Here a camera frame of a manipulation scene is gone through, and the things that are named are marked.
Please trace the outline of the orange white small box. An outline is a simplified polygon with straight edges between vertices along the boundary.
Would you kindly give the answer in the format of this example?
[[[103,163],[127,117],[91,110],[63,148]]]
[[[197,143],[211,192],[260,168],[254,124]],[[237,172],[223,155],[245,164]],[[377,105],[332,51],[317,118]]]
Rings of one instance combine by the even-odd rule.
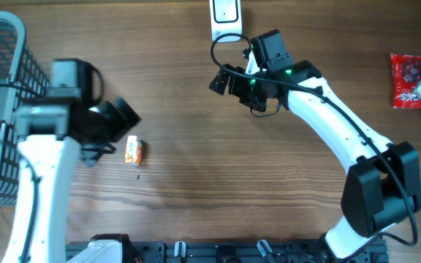
[[[132,166],[139,166],[143,155],[142,140],[138,136],[129,135],[126,141],[125,162]]]

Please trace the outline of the red Hacks candy bag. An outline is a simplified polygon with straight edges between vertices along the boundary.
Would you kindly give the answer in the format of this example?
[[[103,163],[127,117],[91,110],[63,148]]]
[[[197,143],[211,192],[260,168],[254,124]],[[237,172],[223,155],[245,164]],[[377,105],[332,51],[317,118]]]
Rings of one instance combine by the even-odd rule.
[[[392,106],[399,109],[421,109],[421,98],[414,93],[421,81],[421,56],[390,54],[392,64]]]

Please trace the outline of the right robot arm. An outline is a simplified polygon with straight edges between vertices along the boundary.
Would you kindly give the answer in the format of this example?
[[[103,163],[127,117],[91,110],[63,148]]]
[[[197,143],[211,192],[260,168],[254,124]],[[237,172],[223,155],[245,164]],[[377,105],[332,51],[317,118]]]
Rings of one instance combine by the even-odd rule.
[[[346,173],[341,220],[320,237],[318,262],[350,262],[372,251],[402,221],[417,244],[421,210],[420,162],[409,143],[395,144],[355,115],[310,62],[294,62],[281,32],[248,39],[245,67],[219,64],[210,89],[232,94],[258,118],[267,101],[304,120],[334,152]]]

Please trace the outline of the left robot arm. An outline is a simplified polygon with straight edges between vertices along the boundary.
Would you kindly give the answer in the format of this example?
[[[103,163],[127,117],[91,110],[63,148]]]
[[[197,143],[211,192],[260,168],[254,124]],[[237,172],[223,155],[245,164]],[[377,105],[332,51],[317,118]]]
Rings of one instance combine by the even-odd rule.
[[[91,63],[56,59],[46,94],[15,114],[19,187],[4,262],[65,262],[69,191],[76,163],[93,166],[140,122],[118,97],[105,101],[105,82]]]

